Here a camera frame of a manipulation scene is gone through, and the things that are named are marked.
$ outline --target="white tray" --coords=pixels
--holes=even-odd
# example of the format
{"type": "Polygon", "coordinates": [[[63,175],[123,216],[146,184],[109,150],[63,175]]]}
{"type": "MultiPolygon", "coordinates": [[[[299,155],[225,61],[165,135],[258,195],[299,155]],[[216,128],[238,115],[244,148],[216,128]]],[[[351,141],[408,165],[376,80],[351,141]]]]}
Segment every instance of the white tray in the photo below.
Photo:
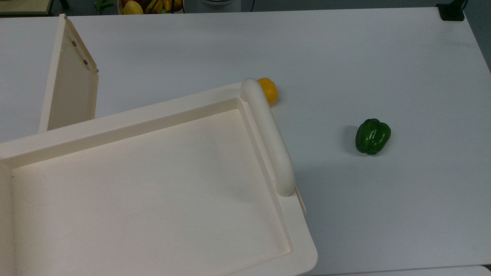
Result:
{"type": "Polygon", "coordinates": [[[1,143],[0,275],[299,275],[300,202],[247,79],[1,143]]]}

